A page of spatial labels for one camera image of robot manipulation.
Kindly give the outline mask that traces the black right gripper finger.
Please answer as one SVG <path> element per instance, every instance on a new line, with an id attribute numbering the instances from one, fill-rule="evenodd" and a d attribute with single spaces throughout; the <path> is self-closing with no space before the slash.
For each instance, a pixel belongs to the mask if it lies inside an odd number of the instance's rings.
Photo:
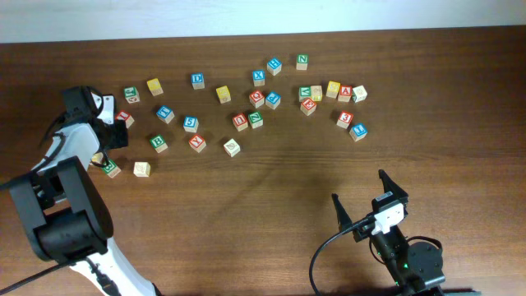
<path id="1" fill-rule="evenodd" d="M 339 232 L 342 233 L 349 229 L 353 222 L 350 219 L 347 211 L 342 206 L 341 202 L 339 201 L 339 195 L 336 193 L 331 194 L 332 201 L 334 203 L 336 215 L 337 215 L 337 222 L 339 227 Z"/>
<path id="2" fill-rule="evenodd" d="M 384 192 L 391 192 L 400 201 L 408 200 L 408 193 L 395 183 L 383 169 L 378 171 L 379 179 L 382 181 Z"/>

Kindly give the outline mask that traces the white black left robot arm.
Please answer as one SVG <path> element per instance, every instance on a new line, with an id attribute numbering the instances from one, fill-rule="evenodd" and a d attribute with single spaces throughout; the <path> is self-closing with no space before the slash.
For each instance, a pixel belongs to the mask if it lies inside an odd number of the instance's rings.
<path id="1" fill-rule="evenodd" d="M 157 286 L 120 251 L 108 207 L 90 179 L 91 165 L 113 169 L 108 151 L 128 144 L 115 117 L 113 95 L 91 86 L 62 92 L 65 110 L 44 134 L 51 146 L 41 161 L 2 184 L 9 191 L 35 255 L 69 267 L 104 295 L 158 295 Z"/>

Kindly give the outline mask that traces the yellow S block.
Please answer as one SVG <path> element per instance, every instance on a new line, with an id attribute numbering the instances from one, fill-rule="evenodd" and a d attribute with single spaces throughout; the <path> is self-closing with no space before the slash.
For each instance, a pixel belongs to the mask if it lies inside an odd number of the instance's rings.
<path id="1" fill-rule="evenodd" d="M 216 89 L 219 102 L 225 104 L 231 100 L 231 95 L 227 86 L 221 86 Z"/>

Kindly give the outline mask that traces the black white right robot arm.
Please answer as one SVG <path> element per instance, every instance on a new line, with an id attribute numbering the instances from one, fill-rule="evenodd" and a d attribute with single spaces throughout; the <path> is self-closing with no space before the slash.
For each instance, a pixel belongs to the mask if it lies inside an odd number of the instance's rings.
<path id="1" fill-rule="evenodd" d="M 442 295 L 445 282 L 443 247 L 429 237 L 406 238 L 399 224 L 407 217 L 408 193 L 384 170 L 379 170 L 384 193 L 371 200 L 372 212 L 353 222 L 339 201 L 331 195 L 339 224 L 338 235 L 351 233 L 358 243 L 367 239 L 374 258 L 382 263 L 401 295 Z"/>

